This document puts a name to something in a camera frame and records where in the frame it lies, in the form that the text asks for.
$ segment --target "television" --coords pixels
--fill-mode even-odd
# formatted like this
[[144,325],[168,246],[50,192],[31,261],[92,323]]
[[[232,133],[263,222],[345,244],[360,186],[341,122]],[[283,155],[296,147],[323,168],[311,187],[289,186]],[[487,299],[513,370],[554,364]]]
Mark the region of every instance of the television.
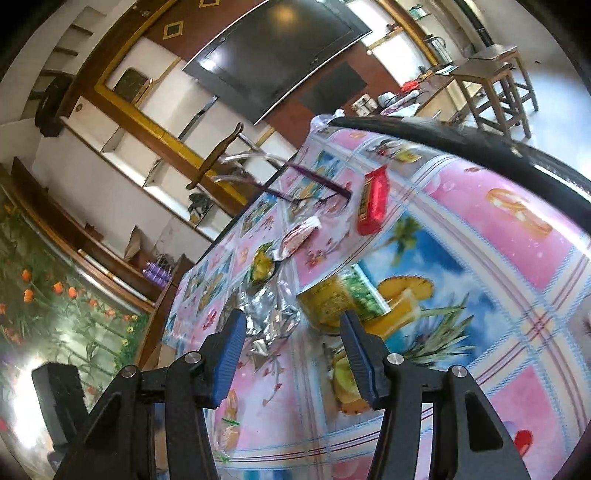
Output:
[[184,71],[257,123],[369,32],[340,0],[267,0],[221,32]]

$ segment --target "white wall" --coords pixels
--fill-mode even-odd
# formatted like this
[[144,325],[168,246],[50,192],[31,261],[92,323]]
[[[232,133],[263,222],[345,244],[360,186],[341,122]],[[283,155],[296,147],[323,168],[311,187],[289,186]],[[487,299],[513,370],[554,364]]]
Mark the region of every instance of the white wall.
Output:
[[483,15],[484,25],[496,43],[517,45],[526,63],[570,66],[554,37],[515,0],[472,0]]
[[78,55],[64,66],[64,72],[78,73],[78,70],[80,70],[92,50],[98,45],[114,23],[130,9],[135,3],[135,0],[90,0],[87,3],[89,7],[103,13],[106,17],[93,26],[92,31],[94,34],[78,48]]
[[67,1],[29,38],[0,82],[0,124],[20,120],[40,70],[86,3]]
[[18,157],[26,166],[33,164],[41,133],[33,118],[0,125],[0,163],[10,172]]
[[[362,40],[366,46],[388,32],[387,24],[392,21],[392,17],[374,0],[353,0],[347,6],[372,30]],[[416,79],[421,74],[418,69],[420,66],[428,68],[431,65],[406,32],[382,43],[373,50],[373,55],[400,85]]]
[[[125,70],[130,67],[139,70],[152,80],[158,79],[175,59],[176,56],[164,47],[147,38],[140,38],[109,77],[106,84],[113,88]],[[202,88],[197,80],[183,72],[185,65],[186,62],[181,60],[139,107],[146,116],[175,136],[181,134],[195,114],[212,98],[212,94]],[[91,128],[87,118],[82,119],[85,116],[84,109],[80,113],[72,113],[70,118],[74,116],[79,117],[87,125],[87,129]],[[184,140],[184,143],[205,158],[221,140],[234,131],[238,122],[244,124],[243,133],[253,141],[256,141],[268,128],[265,122],[253,125],[223,102],[217,101],[205,114],[201,123]],[[262,147],[265,151],[285,159],[290,158],[296,151],[278,132],[274,133]],[[226,152],[236,154],[247,150],[246,144],[235,140],[226,149]],[[156,154],[143,147],[130,135],[124,137],[116,152],[121,159],[142,174],[147,174],[157,158]],[[246,167],[261,180],[270,178],[275,172],[266,161],[250,162]],[[189,193],[191,193],[185,188],[187,183],[189,180],[173,168],[167,168],[160,178],[162,189],[185,206],[190,204]]]
[[[417,4],[415,0],[398,0],[398,3],[402,5],[402,7],[404,7],[406,10],[410,10],[411,7]],[[429,5],[423,5],[423,8],[427,13],[431,13],[431,11],[429,10]],[[420,27],[425,31],[427,35],[432,34],[436,37],[441,37],[445,42],[447,52],[454,60],[464,58],[464,55],[462,55],[462,52],[460,51],[456,43],[453,41],[453,38],[450,36],[449,33],[447,33],[446,29],[443,27],[443,25],[435,15],[431,13],[431,15],[417,20],[417,23],[420,25]]]
[[[82,225],[94,225],[105,236],[105,245],[119,255],[135,225],[151,246],[173,218],[68,130],[57,138],[41,139],[31,171],[56,201]],[[172,251],[164,253],[175,257],[185,253],[196,261],[209,246],[207,240],[180,221],[175,235],[178,238],[171,244]]]

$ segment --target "bar stool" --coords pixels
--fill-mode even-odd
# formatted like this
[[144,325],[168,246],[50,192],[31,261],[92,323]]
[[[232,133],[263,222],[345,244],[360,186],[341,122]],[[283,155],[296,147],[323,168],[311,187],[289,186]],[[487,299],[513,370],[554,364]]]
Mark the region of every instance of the bar stool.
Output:
[[[466,102],[474,116],[478,128],[483,128],[484,125],[488,125],[489,127],[501,131],[506,137],[511,139],[511,133],[509,131],[510,127],[522,122],[525,136],[531,138],[530,125],[527,122],[527,116],[523,110],[521,98],[517,93],[517,87],[513,80],[513,75],[511,75],[510,67],[509,63],[502,61],[470,59],[458,68],[450,71],[449,75],[457,80],[457,84],[460,86],[460,89],[466,98]],[[486,96],[488,97],[488,101],[480,107],[477,107],[463,82],[473,82],[482,85],[482,88],[484,88]],[[509,92],[505,97],[509,108],[504,108],[501,105],[501,99],[495,92],[493,86],[496,82],[506,83]],[[492,107],[495,112],[496,123],[480,116],[484,110],[487,110],[490,107]],[[505,119],[505,113],[508,113],[511,117]]]
[[[527,90],[527,93],[521,97],[521,103],[525,103],[526,100],[531,100],[531,103],[534,104],[534,110],[537,112],[540,110],[538,107],[538,99],[535,97],[534,87],[531,84],[530,76],[527,73],[526,68],[523,66],[523,62],[521,61],[521,56],[519,56],[519,51],[517,50],[516,46],[506,46],[506,45],[499,45],[494,44],[490,47],[485,48],[477,52],[475,55],[470,57],[471,59],[481,59],[481,60],[498,60],[498,61],[506,61],[512,63],[515,60],[517,66],[519,67],[521,74],[523,75],[523,79],[525,80],[525,85],[522,83],[515,84],[519,88],[523,88]],[[508,102],[501,98],[501,102],[507,103]]]

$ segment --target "flower wallpaper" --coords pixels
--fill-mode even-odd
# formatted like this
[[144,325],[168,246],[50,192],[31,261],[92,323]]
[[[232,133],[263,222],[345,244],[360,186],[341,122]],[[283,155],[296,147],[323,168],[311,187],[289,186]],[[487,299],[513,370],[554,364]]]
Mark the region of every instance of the flower wallpaper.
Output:
[[148,315],[87,282],[1,190],[0,204],[0,435],[21,464],[51,478],[31,371],[47,361],[75,365],[90,410],[133,363]]

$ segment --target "tile floor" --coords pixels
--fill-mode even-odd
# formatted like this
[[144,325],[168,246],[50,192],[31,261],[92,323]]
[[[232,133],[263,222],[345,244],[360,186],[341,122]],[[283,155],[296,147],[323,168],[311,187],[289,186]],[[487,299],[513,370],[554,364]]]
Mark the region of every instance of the tile floor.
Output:
[[[512,127],[511,135],[514,140],[539,148],[591,179],[591,95],[569,67],[540,64],[527,67],[540,110],[536,112],[531,101],[525,102],[532,137],[525,138],[521,127]],[[513,70],[513,74],[517,82],[523,83],[519,70]],[[494,119],[492,108],[483,116]],[[466,118],[466,124],[476,126],[471,115]]]

